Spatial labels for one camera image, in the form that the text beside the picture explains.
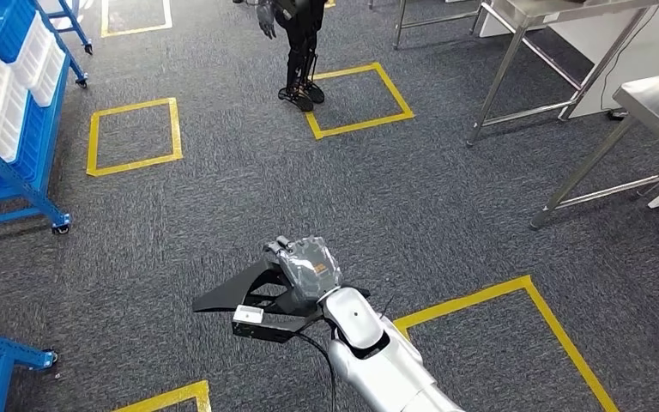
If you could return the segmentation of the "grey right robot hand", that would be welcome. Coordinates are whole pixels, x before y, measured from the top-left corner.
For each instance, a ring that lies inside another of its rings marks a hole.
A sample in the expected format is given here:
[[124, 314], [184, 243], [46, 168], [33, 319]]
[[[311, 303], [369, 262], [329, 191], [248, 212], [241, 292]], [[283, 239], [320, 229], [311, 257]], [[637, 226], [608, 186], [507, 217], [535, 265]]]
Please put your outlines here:
[[263, 249], [279, 264], [298, 302], [317, 304], [341, 286], [342, 271], [321, 236], [278, 236]]

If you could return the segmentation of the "grey hand of black humanoid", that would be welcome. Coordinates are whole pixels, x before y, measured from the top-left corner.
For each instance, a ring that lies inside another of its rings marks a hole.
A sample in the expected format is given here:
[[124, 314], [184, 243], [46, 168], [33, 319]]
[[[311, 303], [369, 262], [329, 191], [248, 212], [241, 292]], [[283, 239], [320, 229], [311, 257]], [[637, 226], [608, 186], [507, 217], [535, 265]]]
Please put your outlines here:
[[274, 39], [275, 34], [275, 6], [271, 0], [258, 1], [256, 8], [256, 16], [258, 24], [263, 34], [269, 38]]

